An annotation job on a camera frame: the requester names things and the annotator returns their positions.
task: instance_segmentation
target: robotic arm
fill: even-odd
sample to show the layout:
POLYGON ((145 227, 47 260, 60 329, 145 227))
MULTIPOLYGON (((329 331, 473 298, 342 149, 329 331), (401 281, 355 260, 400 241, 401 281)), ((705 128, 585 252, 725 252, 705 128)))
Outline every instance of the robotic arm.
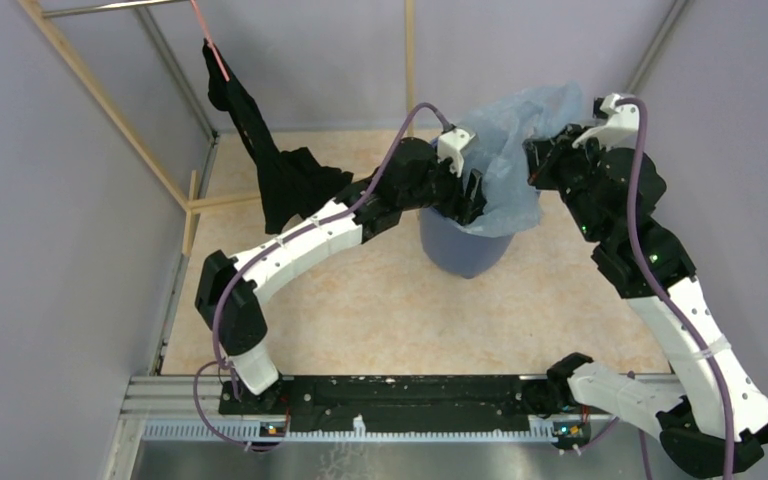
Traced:
POLYGON ((768 398, 746 375, 705 303, 695 267, 681 242, 652 219, 666 191, 655 164, 643 154, 637 192, 637 231, 648 266, 669 298, 708 345, 701 349, 688 327, 655 295, 632 252, 626 198, 634 151, 613 148, 637 131, 639 112, 620 105, 622 96, 597 99, 599 127, 568 125, 554 138, 526 141, 529 183, 557 190, 582 236, 596 242, 592 259, 621 298, 646 322, 684 391, 664 391, 630 378, 581 354, 549 370, 561 404, 591 405, 617 415, 660 440, 682 469, 698 478, 722 474, 725 451, 723 399, 708 362, 716 360, 731 399, 735 432, 734 471, 763 456, 768 443, 768 398))
MULTIPOLYGON (((560 193, 585 241, 597 243, 592 259, 598 270, 652 330, 683 390, 618 375, 573 353, 547 372, 544 405, 549 405, 548 413, 576 405, 599 408, 658 439, 691 475, 721 475, 726 427, 723 400, 708 363, 713 357, 732 399, 734 470, 744 471, 763 456, 761 445, 768 443, 768 398, 746 375, 717 327, 681 242, 651 218, 666 183, 645 154, 637 194, 640 242, 655 278, 708 349, 700 349, 655 296, 634 261, 625 213, 634 152, 613 147, 636 132, 639 112, 618 105, 622 98, 613 94, 597 99, 594 114, 607 120, 602 126, 568 125, 551 139, 526 141, 528 181, 537 189, 560 193)), ((222 321, 214 334, 249 391, 259 395, 279 378, 263 343, 267 328, 260 308, 278 289, 325 258, 392 228, 405 210, 435 207, 463 225, 482 213, 486 202, 480 174, 471 172, 466 188, 460 178, 463 154, 473 141, 472 133, 456 127, 438 138, 436 148, 419 139, 402 139, 377 188, 356 210, 370 179, 350 185, 302 224, 263 245, 230 258, 218 251, 206 259, 196 308, 211 329, 220 295, 232 277, 241 275, 222 315, 216 316, 222 321)))

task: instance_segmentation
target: wooden beam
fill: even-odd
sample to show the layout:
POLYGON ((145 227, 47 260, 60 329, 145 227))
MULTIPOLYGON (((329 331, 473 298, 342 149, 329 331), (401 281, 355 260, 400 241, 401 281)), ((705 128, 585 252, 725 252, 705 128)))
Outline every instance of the wooden beam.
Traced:
POLYGON ((137 134, 134 127, 125 118, 125 115, 119 110, 108 93, 101 86, 98 78, 92 73, 89 66, 84 62, 75 48, 63 35, 63 32, 51 21, 42 16, 42 7, 40 7, 37 0, 17 0, 22 8, 31 17, 31 20, 37 25, 40 31, 45 35, 45 38, 51 43, 57 53, 63 57, 63 60, 69 65, 75 75, 81 80, 86 87, 90 95, 95 98, 95 101, 101 106, 104 112, 113 121, 113 124, 122 132, 122 135, 128 140, 132 147, 137 151, 143 161, 148 165, 148 168, 157 176, 160 183, 166 187, 172 198, 178 202, 185 211, 187 210, 187 198, 181 191, 180 187, 172 180, 169 172, 163 168, 163 165, 157 161, 157 158, 146 146, 145 142, 137 134))
MULTIPOLYGON (((187 198, 192 202, 196 199, 197 194, 198 172, 193 170, 190 172, 190 192, 187 198)), ((183 253, 184 256, 189 257, 190 254, 193 253, 193 241, 195 241, 196 238, 195 216, 197 214, 193 212, 192 208, 187 208, 186 215, 187 216, 184 218, 184 245, 181 247, 181 253, 183 253)))
POLYGON ((201 212, 210 207, 247 203, 253 200, 260 200, 260 193, 238 193, 233 195, 223 195, 221 197, 199 198, 197 200, 191 200, 187 205, 191 209, 201 212))
MULTIPOLYGON (((405 113, 410 112, 416 105, 416 74, 415 66, 415 15, 414 0, 405 0, 405 113)), ((413 122, 408 125, 408 136, 413 136, 413 122)))

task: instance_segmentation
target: cable tie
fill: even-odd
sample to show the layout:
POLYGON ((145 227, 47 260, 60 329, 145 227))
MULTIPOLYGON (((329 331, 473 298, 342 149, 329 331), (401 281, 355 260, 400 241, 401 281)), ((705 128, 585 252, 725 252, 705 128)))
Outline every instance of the cable tie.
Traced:
POLYGON ((668 352, 667 356, 669 358, 680 359, 680 360, 705 360, 713 357, 714 355, 722 352, 723 350, 730 350, 730 349, 731 349, 731 343, 729 343, 725 335, 722 335, 720 336, 720 338, 711 342, 711 344, 708 345, 708 348, 706 348, 705 350, 699 350, 698 352, 693 352, 693 353, 668 352))
POLYGON ((287 242, 285 242, 284 239, 281 236, 275 237, 275 243, 277 243, 279 247, 281 247, 281 248, 283 248, 285 250, 287 249, 287 247, 286 247, 286 243, 287 242))

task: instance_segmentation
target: blue bucket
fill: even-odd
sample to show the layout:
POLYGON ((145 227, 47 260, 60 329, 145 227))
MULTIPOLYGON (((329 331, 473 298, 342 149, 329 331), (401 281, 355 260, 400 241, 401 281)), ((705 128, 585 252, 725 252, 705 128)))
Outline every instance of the blue bucket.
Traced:
POLYGON ((476 277, 505 254, 513 235, 479 237, 462 232, 433 208, 419 211, 422 250, 441 269, 464 278, 476 277))

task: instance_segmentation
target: black garment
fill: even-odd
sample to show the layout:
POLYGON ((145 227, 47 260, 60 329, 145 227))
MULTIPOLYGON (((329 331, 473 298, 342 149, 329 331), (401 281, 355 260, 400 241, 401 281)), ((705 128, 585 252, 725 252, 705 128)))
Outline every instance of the black garment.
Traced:
POLYGON ((352 173, 319 165, 310 150, 279 151, 257 103, 234 76, 228 63, 226 82, 213 50, 202 48, 210 74, 208 98, 217 110, 228 112, 240 132, 243 144, 257 167, 257 183, 266 233, 278 234, 294 215, 307 218, 352 182, 352 173))

